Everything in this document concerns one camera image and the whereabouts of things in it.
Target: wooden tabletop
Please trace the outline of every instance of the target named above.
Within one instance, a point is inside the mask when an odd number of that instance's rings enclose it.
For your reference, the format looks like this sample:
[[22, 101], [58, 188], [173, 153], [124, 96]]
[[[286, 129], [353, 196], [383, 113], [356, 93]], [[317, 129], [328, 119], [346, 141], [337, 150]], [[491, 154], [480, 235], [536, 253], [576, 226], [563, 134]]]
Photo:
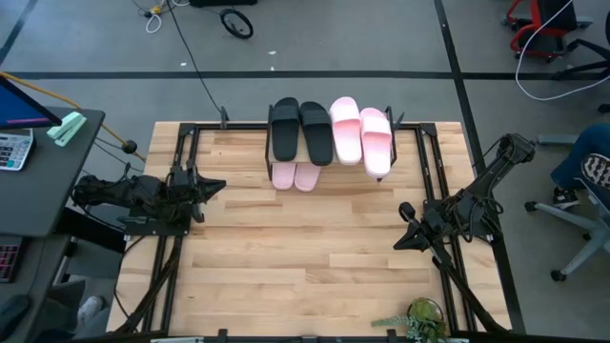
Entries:
[[[145, 174], [166, 176], [178, 126], [155, 124]], [[437, 131], [453, 193], [472, 182], [471, 161], [459, 123], [437, 123]], [[193, 222], [184, 240], [170, 334], [217, 335], [228, 329], [229, 335], [248, 336], [385, 335], [386, 328], [372, 328], [371, 321], [405, 314], [417, 297], [432, 298], [445, 309], [430, 252], [392, 249], [406, 232], [398, 204], [411, 202], [420, 216], [425, 199], [412, 131], [396, 132], [398, 160], [382, 182], [368, 176], [362, 164], [333, 164], [323, 169], [311, 193], [274, 189], [265, 167], [265, 135], [201, 134], [199, 172], [227, 180], [227, 187], [202, 206], [206, 222]], [[148, 289], [156, 241], [145, 238], [123, 261], [116, 289], [128, 312]], [[510, 327], [491, 247], [462, 242], [462, 254], [473, 292], [501, 325]], [[454, 297], [465, 329], [457, 290]], [[154, 328], [161, 309], [158, 305]], [[124, 321], [113, 304], [108, 329]]]

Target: light pink slide sandal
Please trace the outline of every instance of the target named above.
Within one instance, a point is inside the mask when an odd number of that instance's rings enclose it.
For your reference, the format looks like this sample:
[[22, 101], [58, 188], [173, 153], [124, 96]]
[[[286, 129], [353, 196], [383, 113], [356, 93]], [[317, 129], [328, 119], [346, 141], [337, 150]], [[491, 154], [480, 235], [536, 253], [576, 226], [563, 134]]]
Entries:
[[296, 166], [295, 187], [301, 192], [311, 192], [320, 176], [321, 167], [313, 163], [299, 163]]
[[336, 156], [341, 164], [351, 166], [360, 162], [360, 115], [356, 101], [344, 96], [337, 99], [329, 111], [333, 121]]
[[278, 162], [272, 165], [272, 183], [276, 190], [286, 191], [295, 182], [296, 163]]
[[381, 111], [371, 108], [362, 110], [360, 120], [366, 173], [374, 178], [384, 177], [390, 173], [390, 122]]

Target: calculator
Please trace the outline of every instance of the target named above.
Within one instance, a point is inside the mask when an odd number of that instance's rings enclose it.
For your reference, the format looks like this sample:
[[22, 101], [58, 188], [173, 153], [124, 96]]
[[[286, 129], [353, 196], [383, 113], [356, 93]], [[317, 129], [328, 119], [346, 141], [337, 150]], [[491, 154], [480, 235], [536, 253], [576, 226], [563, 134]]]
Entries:
[[32, 129], [1, 130], [0, 171], [21, 171], [33, 146]]

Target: red office chair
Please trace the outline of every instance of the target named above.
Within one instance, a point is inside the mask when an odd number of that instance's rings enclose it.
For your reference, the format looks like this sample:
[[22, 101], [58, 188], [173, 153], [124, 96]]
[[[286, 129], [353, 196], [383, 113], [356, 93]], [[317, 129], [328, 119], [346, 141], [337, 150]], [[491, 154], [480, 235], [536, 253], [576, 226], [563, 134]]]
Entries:
[[[515, 52], [515, 58], [520, 58], [523, 47], [532, 34], [561, 10], [569, 0], [530, 0], [532, 19], [521, 19], [512, 16], [513, 11], [521, 1], [523, 0], [515, 0], [513, 2], [504, 20], [505, 25], [517, 32], [511, 40], [511, 50]], [[546, 57], [547, 62], [554, 61], [555, 58], [565, 54], [563, 36], [575, 30], [578, 26], [574, 4], [570, 4], [536, 35], [525, 53], [532, 56]]]

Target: potted plant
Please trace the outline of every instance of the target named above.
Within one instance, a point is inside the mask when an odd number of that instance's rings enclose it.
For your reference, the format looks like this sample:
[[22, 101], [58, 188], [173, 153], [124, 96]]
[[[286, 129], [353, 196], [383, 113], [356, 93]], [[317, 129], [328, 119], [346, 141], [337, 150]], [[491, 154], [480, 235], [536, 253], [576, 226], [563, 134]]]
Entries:
[[447, 330], [440, 306], [427, 298], [414, 300], [407, 310], [407, 315], [376, 320], [371, 325], [406, 326], [407, 338], [423, 343], [438, 343], [440, 338], [446, 337]]

